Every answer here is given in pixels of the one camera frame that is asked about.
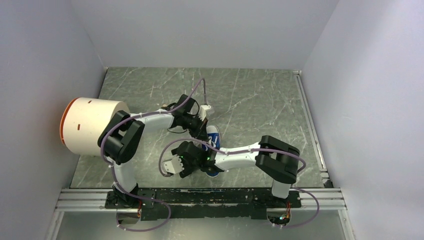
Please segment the blue canvas sneaker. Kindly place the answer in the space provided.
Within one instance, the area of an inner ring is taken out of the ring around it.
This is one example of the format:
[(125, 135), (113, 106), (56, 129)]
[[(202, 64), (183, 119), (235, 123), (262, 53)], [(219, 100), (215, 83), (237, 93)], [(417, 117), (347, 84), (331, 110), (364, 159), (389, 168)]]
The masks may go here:
[[(207, 144), (219, 149), (220, 148), (220, 142), (221, 142), (221, 135), (219, 132), (219, 129), (216, 125), (208, 125), (206, 127), (206, 132), (207, 132)], [(216, 170), (208, 170), (207, 172), (205, 172), (205, 174), (210, 177), (210, 178), (215, 178), (219, 175), (219, 172)]]

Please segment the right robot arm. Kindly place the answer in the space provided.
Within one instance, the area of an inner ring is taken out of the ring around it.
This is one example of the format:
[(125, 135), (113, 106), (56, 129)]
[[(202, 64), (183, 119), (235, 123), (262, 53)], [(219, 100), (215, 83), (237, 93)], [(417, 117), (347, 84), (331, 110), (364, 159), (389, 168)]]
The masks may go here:
[(182, 138), (171, 150), (172, 158), (159, 162), (165, 175), (184, 178), (196, 170), (215, 174), (233, 169), (256, 167), (272, 178), (270, 202), (282, 207), (289, 200), (292, 185), (306, 162), (299, 150), (270, 135), (250, 145), (225, 148), (195, 138)]

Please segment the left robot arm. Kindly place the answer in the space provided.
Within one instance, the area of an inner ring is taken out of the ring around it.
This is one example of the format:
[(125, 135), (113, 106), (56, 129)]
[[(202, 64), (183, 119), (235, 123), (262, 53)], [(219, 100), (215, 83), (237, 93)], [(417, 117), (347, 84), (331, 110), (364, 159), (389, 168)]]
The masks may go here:
[(143, 134), (181, 127), (191, 137), (206, 141), (207, 116), (212, 110), (211, 105), (200, 105), (195, 99), (183, 94), (178, 102), (154, 112), (130, 114), (125, 110), (117, 111), (97, 140), (101, 157), (108, 164), (113, 177), (109, 204), (132, 208), (142, 202), (138, 197), (139, 186), (130, 161)]

